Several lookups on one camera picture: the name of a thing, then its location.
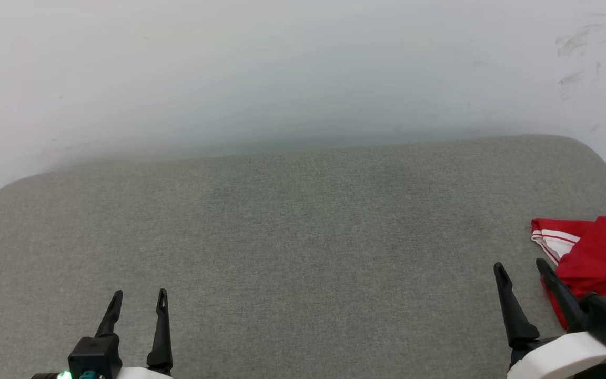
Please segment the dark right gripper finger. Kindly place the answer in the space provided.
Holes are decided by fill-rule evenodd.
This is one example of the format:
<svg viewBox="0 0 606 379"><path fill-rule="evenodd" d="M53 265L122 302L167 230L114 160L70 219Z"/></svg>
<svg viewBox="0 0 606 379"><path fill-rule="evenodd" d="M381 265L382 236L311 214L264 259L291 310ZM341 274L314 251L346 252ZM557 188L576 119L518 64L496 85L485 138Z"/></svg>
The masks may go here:
<svg viewBox="0 0 606 379"><path fill-rule="evenodd" d="M554 312L566 333L583 333L587 329L588 315L582 310L578 298L562 282L544 258L536 259L537 271L546 293L553 300Z"/></svg>
<svg viewBox="0 0 606 379"><path fill-rule="evenodd" d="M537 327L528 321L522 307L520 307L519 301L513 292L513 282L501 262L496 262L493 265L493 273L498 289L508 345L513 350L525 350L527 345L538 340L540 333Z"/></svg>

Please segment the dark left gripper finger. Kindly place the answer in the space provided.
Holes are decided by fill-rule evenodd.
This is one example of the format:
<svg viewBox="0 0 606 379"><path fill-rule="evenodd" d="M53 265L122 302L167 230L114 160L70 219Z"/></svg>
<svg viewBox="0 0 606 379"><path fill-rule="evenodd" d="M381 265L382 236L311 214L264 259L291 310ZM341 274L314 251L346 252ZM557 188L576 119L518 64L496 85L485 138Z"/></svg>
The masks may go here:
<svg viewBox="0 0 606 379"><path fill-rule="evenodd" d="M115 336L115 325L118 322L123 301L123 291L115 291L107 310L95 333L95 338Z"/></svg>
<svg viewBox="0 0 606 379"><path fill-rule="evenodd" d="M170 376L173 369L173 354L171 353L170 315L168 295L161 288L156 303L156 330L151 351L147 355L148 369Z"/></svg>

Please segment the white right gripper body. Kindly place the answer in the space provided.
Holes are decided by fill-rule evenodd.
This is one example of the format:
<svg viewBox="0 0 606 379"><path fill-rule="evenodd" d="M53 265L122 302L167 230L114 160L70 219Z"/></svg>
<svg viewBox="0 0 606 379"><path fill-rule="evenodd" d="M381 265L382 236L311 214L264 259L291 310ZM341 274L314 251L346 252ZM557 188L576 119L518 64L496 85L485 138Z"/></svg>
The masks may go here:
<svg viewBox="0 0 606 379"><path fill-rule="evenodd" d="M527 353L507 378L571 378L604 360L606 345L589 333L570 333Z"/></svg>

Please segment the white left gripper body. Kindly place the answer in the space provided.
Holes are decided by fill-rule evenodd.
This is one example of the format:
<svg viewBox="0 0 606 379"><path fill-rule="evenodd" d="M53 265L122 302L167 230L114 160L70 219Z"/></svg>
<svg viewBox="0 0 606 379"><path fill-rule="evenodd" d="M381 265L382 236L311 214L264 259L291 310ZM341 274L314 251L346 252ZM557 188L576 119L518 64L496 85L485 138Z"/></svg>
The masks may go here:
<svg viewBox="0 0 606 379"><path fill-rule="evenodd" d="M123 367L116 379L173 379L173 377L146 367Z"/></svg>

